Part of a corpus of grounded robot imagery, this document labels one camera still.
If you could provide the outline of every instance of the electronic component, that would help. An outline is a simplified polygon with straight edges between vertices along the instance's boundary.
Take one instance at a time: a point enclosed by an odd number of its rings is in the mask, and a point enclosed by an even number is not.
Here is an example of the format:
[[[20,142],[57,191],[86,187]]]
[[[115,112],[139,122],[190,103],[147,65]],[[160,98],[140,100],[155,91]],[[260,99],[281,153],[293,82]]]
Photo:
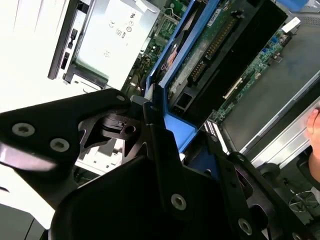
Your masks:
[[[285,19],[286,14],[269,1],[258,6],[242,0],[220,3],[167,85],[170,111],[200,127],[212,110],[224,111],[229,98],[236,103],[234,93],[244,87],[242,75],[262,49],[273,56],[266,44]],[[274,37],[271,43],[278,42],[280,37]]]
[[[219,108],[218,111],[213,111],[210,118],[216,123],[221,123],[232,108],[238,103],[242,96],[250,89],[250,87],[255,83],[257,79],[261,76],[263,71],[265,71],[273,62],[280,63],[282,57],[280,52],[283,49],[284,40],[287,39],[285,33],[280,29],[270,41],[265,45],[262,51],[257,55],[257,57],[252,61],[252,63],[245,70],[240,79],[242,81],[238,82],[232,89],[232,94],[228,94],[226,101]]]
[[[144,51],[140,52],[136,63],[133,65],[130,74],[127,77],[122,91],[128,96],[139,95],[138,92],[143,92],[146,87],[146,78],[149,75],[152,67],[157,62],[160,54],[164,50],[168,40],[175,31],[181,16],[186,11],[186,6],[178,0],[169,0],[166,6],[161,11],[156,20],[156,24],[149,34],[148,42]],[[177,53],[172,52],[167,58],[162,68],[158,71],[165,71],[175,59]]]
[[[145,0],[71,0],[48,77],[120,90],[160,11]]]

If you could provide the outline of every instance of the white surface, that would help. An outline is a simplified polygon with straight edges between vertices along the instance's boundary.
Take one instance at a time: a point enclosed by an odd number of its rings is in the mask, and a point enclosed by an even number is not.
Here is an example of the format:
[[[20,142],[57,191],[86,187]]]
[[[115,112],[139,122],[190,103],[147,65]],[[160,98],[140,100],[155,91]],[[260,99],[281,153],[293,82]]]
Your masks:
[[[296,27],[299,23],[300,23],[300,19],[295,17],[294,19],[292,19],[290,22],[288,22],[286,25],[284,25],[282,27],[282,30],[287,33],[290,30],[292,30],[294,27]]]
[[[10,0],[0,14],[0,112],[82,94],[47,78],[69,0]]]
[[[122,148],[124,141],[117,139],[114,149],[119,150]],[[107,156],[98,151],[99,147],[92,147],[84,157],[83,160],[78,159],[75,165],[93,172],[98,175],[103,175],[116,167],[120,166],[122,163],[122,151],[118,153],[112,153],[111,156]]]
[[[120,90],[160,10],[145,0],[96,0],[77,64]]]
[[[16,172],[0,165],[0,204],[30,213],[45,228],[49,229],[55,210],[42,199]]]

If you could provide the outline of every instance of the metal frame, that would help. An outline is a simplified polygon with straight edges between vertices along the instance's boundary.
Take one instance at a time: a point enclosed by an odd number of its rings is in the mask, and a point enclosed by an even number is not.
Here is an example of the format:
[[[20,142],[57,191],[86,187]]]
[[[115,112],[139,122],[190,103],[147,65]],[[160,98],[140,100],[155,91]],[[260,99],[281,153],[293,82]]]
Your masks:
[[[47,228],[55,211],[50,239],[99,239],[106,230],[120,239],[142,233],[207,238],[219,229],[227,239],[263,240],[267,225],[272,237],[315,239],[240,153],[226,158],[209,137],[200,158],[211,164],[209,170],[183,166],[161,106],[151,99],[130,102],[106,89],[0,114],[0,167],[25,182],[15,186],[15,196],[37,205],[24,210],[37,219],[39,206],[50,210]],[[35,131],[17,135],[13,126],[19,122]],[[28,125],[18,130],[28,133]],[[71,169],[79,153],[111,138],[125,140],[122,165],[75,190]],[[63,141],[53,147],[52,139]],[[263,207],[263,220],[251,213],[254,205]],[[213,215],[219,219],[214,224]]]

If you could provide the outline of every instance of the hand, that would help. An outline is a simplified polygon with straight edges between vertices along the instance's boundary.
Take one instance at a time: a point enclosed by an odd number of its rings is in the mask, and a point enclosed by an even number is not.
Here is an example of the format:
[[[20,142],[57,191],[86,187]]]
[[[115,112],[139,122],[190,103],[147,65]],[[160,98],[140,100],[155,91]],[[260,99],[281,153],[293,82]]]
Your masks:
[[[306,123],[307,134],[312,146],[313,155],[320,160],[320,113],[313,110]]]

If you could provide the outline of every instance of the cable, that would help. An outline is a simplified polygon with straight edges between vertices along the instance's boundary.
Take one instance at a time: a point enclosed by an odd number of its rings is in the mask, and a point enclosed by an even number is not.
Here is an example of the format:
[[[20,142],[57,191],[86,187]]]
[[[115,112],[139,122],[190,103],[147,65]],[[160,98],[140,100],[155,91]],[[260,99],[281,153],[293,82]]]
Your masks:
[[[33,218],[33,220],[31,221],[31,224],[30,224],[30,226],[29,226],[29,229],[28,229],[28,231],[26,232],[26,235],[25,235],[25,237],[24,237],[24,240],[26,240],[26,239],[27,239],[28,234],[29,234],[29,231],[30,231],[31,226],[32,226],[32,224],[34,223],[34,221],[35,221],[35,219]]]
[[[175,16],[175,17],[178,18],[178,19],[181,19],[181,17],[179,17],[178,15],[176,15],[176,14],[174,13],[173,8],[171,8],[171,7],[164,8],[164,9],[161,10],[161,12],[164,13],[164,12],[167,11],[167,10],[171,10],[173,16]]]

